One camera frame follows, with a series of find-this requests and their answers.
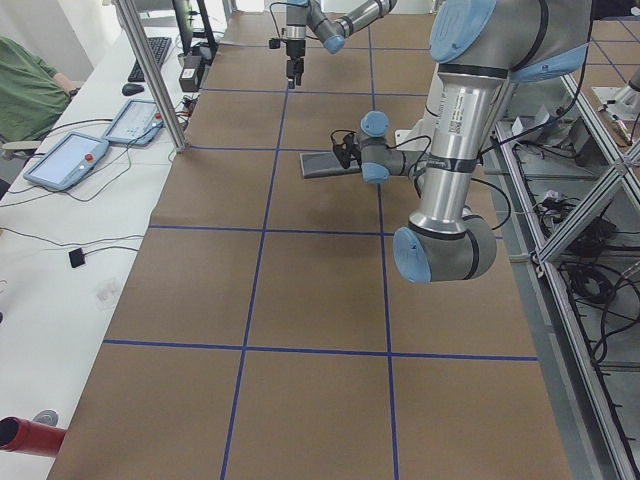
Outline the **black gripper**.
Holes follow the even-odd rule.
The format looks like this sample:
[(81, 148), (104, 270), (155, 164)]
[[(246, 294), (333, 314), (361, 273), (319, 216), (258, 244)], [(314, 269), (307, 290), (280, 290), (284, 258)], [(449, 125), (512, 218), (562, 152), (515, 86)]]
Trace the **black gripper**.
[(361, 166), (361, 152), (355, 132), (349, 132), (343, 137), (339, 145), (339, 162), (343, 168), (350, 168), (354, 164)]
[(293, 90), (302, 85), (304, 74), (304, 57), (306, 54), (306, 41), (304, 39), (286, 39), (286, 77), (288, 88)]

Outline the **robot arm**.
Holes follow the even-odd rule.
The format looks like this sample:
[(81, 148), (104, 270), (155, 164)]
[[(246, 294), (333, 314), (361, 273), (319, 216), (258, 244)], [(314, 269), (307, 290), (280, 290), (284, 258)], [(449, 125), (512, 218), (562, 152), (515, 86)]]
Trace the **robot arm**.
[(280, 42), (285, 44), (288, 88), (302, 85), (308, 29), (330, 54), (337, 54), (347, 38), (391, 13), (396, 5), (395, 0), (364, 1), (349, 13), (332, 20), (322, 11), (318, 1), (285, 1), (285, 25), (277, 28), (278, 36), (270, 40), (269, 48), (277, 49)]
[(362, 175), (380, 183), (406, 175), (419, 206), (393, 238), (396, 268), (408, 281), (477, 278), (497, 246), (489, 224), (466, 206), (491, 103), (507, 81), (551, 79), (586, 58), (589, 1), (447, 1), (436, 16), (430, 54), (442, 82), (431, 144), (400, 151), (386, 143), (388, 119), (371, 111), (355, 135)]

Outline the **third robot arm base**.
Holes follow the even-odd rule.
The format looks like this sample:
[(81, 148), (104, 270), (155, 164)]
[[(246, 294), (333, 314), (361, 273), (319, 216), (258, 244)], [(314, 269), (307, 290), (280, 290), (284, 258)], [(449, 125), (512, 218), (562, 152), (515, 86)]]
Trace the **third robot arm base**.
[(633, 120), (639, 114), (639, 70), (624, 87), (593, 87), (602, 108), (623, 120)]

